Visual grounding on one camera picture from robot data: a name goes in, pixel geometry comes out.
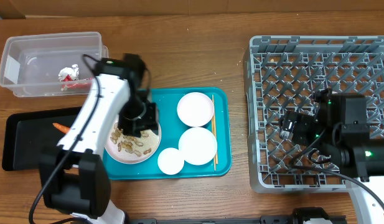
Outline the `white bowl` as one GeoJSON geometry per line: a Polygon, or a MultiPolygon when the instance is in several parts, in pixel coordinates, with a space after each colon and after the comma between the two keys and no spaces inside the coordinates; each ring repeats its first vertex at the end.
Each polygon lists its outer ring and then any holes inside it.
{"type": "Polygon", "coordinates": [[[179,139],[179,151],[189,164],[201,166],[212,161],[212,132],[196,127],[185,131],[179,139]]]}
{"type": "Polygon", "coordinates": [[[179,119],[190,127],[206,125],[213,118],[213,114],[214,105],[212,100],[203,93],[188,93],[177,104],[179,119]]]}

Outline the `small white cup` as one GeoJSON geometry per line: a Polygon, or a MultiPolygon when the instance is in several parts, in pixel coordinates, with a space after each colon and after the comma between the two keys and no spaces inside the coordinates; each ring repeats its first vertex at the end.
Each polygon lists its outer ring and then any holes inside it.
{"type": "Polygon", "coordinates": [[[184,162],[181,152],[173,147],[164,149],[157,158],[159,169],[167,175],[178,174],[183,169],[184,162]]]}

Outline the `orange carrot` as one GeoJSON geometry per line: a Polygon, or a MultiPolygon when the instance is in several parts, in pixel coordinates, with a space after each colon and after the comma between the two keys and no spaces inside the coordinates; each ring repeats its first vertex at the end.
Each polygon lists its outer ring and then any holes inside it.
{"type": "Polygon", "coordinates": [[[59,124],[59,123],[53,123],[53,126],[54,126],[56,129],[58,129],[59,131],[61,131],[62,133],[64,133],[64,134],[67,134],[67,133],[69,132],[69,130],[70,130],[69,127],[64,126],[64,125],[62,125],[62,124],[59,124]]]}

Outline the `red foil wrapper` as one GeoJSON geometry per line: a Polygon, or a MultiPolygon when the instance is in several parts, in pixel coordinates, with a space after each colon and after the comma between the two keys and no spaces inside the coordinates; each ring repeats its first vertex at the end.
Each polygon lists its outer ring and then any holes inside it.
{"type": "Polygon", "coordinates": [[[79,79],[79,67],[77,64],[61,69],[58,74],[58,80],[63,82],[62,91],[91,87],[91,78],[79,79]]]}

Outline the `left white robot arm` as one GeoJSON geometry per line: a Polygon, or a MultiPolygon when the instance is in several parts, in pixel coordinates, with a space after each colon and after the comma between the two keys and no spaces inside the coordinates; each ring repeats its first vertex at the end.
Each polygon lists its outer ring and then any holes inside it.
{"type": "Polygon", "coordinates": [[[29,211],[29,223],[40,200],[68,214],[66,222],[129,223],[126,212],[111,201],[111,181],[103,152],[116,123],[125,136],[139,137],[159,129],[151,89],[140,88],[150,71],[141,57],[101,58],[87,67],[93,75],[90,92],[68,133],[55,146],[43,147],[39,159],[42,188],[29,211]]]}

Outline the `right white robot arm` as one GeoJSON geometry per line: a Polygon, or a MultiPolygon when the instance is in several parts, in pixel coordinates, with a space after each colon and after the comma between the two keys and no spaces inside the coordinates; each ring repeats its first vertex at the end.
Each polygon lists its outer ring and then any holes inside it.
{"type": "Polygon", "coordinates": [[[384,139],[370,138],[367,104],[359,93],[317,91],[315,115],[287,111],[279,119],[280,138],[304,146],[309,152],[326,156],[338,172],[299,166],[301,151],[289,166],[319,174],[336,175],[345,180],[359,223],[384,223],[384,139]]]}

